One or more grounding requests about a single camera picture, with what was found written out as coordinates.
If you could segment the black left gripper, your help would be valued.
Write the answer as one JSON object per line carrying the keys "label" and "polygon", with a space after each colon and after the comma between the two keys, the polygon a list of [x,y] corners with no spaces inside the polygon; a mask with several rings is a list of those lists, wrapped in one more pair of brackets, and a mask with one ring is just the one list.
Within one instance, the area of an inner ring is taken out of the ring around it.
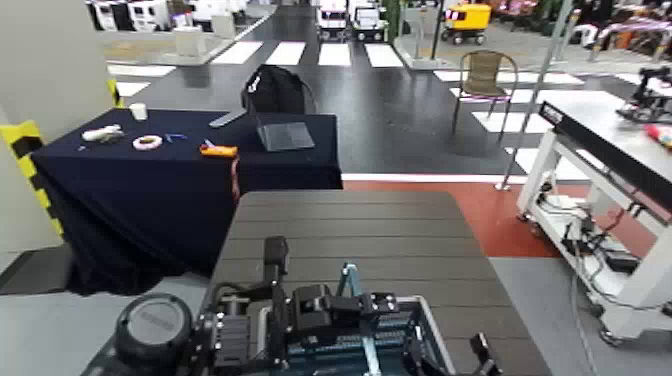
{"label": "black left gripper", "polygon": [[[200,316],[194,329],[195,375],[269,375],[286,366],[288,303],[280,280],[271,282],[272,320],[264,350],[250,356],[251,304],[242,296],[217,298]],[[310,285],[293,292],[295,328],[350,328],[362,321],[400,312],[394,294],[363,293],[342,296],[326,285]]]}

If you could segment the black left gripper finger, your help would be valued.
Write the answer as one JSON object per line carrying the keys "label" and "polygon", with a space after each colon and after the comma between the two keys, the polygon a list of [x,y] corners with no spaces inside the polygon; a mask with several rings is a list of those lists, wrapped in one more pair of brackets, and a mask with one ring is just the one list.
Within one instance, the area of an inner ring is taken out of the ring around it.
{"label": "black left gripper finger", "polygon": [[411,376],[432,376],[434,369],[422,353],[421,341],[416,337],[406,339],[406,371]]}

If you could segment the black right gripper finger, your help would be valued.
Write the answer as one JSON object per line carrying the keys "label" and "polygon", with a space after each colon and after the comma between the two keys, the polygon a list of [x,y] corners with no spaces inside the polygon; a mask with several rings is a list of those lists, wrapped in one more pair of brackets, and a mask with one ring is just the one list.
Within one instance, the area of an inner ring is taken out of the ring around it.
{"label": "black right gripper finger", "polygon": [[495,353],[488,343],[483,332],[477,332],[470,340],[472,352],[476,356],[479,365],[473,371],[477,376],[501,376],[502,369],[496,359]]}

